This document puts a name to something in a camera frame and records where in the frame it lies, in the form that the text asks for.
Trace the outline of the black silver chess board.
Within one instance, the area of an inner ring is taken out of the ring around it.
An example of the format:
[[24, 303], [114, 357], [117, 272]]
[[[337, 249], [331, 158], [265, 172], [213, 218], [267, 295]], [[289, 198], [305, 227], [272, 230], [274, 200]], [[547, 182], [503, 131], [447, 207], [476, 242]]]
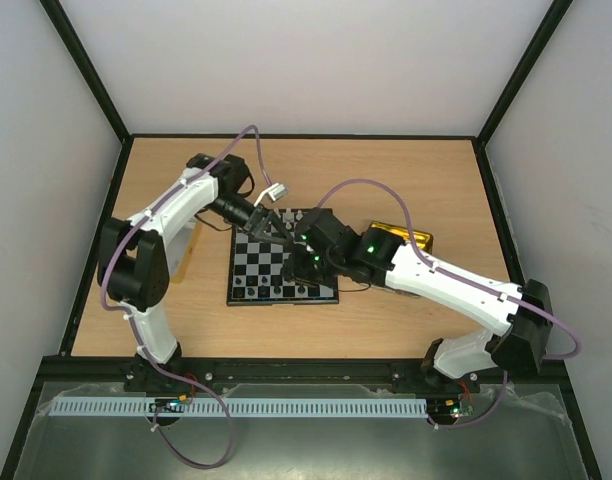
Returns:
[[[307, 295], [298, 297], [294, 281], [282, 278], [280, 270], [289, 253], [277, 244], [252, 240], [245, 233], [233, 230], [230, 245], [229, 276], [226, 293], [226, 305], [264, 306], [264, 305], [308, 305], [308, 304], [338, 304], [339, 292], [337, 279], [333, 287], [322, 285], [305, 285]], [[234, 284], [234, 278], [240, 276], [244, 280], [242, 286]], [[259, 278], [266, 276], [268, 284], [261, 286]], [[283, 296], [273, 298], [273, 286], [282, 284]], [[234, 298], [233, 289], [243, 287], [244, 298]], [[247, 288], [254, 287], [256, 296], [247, 295]]]

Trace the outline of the silver gold tin lid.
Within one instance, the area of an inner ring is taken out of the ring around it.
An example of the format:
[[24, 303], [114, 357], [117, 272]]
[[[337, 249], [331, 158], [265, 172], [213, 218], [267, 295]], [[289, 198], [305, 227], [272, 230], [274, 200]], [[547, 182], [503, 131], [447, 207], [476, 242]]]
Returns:
[[201, 225], [196, 220], [191, 220], [172, 239], [167, 250], [172, 283], [177, 284], [184, 280], [201, 229]]

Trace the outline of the gold tin with black pieces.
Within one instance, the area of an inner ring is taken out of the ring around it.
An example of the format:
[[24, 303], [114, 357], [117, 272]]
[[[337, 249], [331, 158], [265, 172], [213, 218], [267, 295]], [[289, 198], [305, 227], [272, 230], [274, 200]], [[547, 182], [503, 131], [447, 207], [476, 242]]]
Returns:
[[415, 251], [418, 240], [404, 227], [372, 222], [362, 234], [355, 254], [364, 274], [363, 282], [376, 289], [419, 298], [421, 294], [413, 285], [413, 277], [423, 265]]

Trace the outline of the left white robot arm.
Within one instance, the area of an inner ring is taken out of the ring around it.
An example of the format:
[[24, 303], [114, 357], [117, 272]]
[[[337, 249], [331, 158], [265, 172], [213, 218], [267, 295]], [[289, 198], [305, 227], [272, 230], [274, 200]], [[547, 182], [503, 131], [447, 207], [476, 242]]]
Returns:
[[100, 303], [107, 311], [122, 312], [136, 339], [138, 356], [165, 366], [180, 353], [164, 297], [192, 242], [200, 211], [220, 215], [252, 240], [292, 244], [289, 230], [274, 211], [240, 194], [250, 176], [241, 157], [198, 154], [144, 210], [104, 224], [97, 265]]

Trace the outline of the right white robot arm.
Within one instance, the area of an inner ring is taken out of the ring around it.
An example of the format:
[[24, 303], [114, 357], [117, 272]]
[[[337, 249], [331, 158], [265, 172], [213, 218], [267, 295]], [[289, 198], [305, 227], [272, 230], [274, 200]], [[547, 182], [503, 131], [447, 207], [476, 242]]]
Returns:
[[552, 331], [547, 287], [488, 279], [444, 262], [393, 230], [371, 224], [356, 233], [331, 211], [315, 208], [294, 230], [282, 275], [299, 284], [331, 286], [338, 277], [375, 289], [419, 296], [456, 311], [480, 330], [431, 343], [422, 363], [424, 384], [441, 392], [470, 375], [500, 368], [536, 376]]

